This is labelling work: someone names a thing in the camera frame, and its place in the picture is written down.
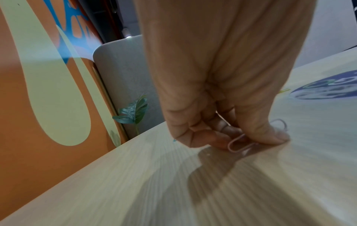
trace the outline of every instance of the fingernail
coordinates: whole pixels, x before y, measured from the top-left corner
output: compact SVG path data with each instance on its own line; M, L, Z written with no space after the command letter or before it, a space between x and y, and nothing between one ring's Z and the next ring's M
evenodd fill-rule
M275 129L275 137L276 138L278 138L279 140L282 140L284 142L290 140L290 135L287 132L285 132L282 129L276 128L276 127L274 127L274 129Z

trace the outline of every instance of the table surface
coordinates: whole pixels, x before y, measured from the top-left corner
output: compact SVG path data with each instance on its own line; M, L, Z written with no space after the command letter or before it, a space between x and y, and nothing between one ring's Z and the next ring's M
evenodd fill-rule
M349 50L293 70L284 88L357 69ZM78 171L0 226L357 225L357 98L277 95L292 141L246 155L189 149L161 124Z

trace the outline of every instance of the hand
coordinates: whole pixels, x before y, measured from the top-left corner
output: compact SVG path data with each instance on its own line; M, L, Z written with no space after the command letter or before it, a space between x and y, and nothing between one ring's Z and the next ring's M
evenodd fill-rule
M242 132L264 144L289 140L268 116L315 4L136 0L149 69L172 136L189 147L220 149Z

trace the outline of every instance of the blue graphic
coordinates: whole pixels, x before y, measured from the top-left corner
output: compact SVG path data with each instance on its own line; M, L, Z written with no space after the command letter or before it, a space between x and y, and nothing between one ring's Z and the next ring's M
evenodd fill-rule
M60 24L58 17L56 15L56 12L52 6L52 3L50 0L43 0L45 2L45 4L47 5L49 11L51 12L57 26L59 26L62 31L66 34L66 36L68 37L68 39L70 40L70 42L72 43L72 45L76 45L76 46L80 46L83 47L85 49L87 49L89 52L93 53L94 49L90 48L87 42L87 37L85 36L86 32L89 36L89 30L86 27L86 31L83 30L81 24L79 23L78 20L78 16L82 16L82 18L86 21L89 21L89 19L81 12L80 8L77 7L77 9L74 9L71 7L69 0L63 0L63 4L64 4L64 10L65 10L65 18L66 18L66 27L62 27L62 25ZM72 16L75 16L80 28L81 28L81 33L82 36L81 38L77 38L74 36L73 34L73 29L72 29L72 23L71 23L71 18ZM58 46L58 52L60 53L63 61L65 63L68 62L68 59L71 57L71 53L69 51L69 49L67 48L66 44L64 43L64 40L62 39L62 37L59 37L59 46Z
M357 70L337 74L290 93L296 99L334 99L357 96Z

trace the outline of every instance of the gray chair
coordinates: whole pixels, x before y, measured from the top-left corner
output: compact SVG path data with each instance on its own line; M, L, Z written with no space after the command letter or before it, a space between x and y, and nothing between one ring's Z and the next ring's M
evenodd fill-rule
M141 94L147 95L149 107L138 124L140 133L165 121L147 67L141 35L101 45L93 59L115 108L124 108ZM130 139L136 136L134 125L123 126Z

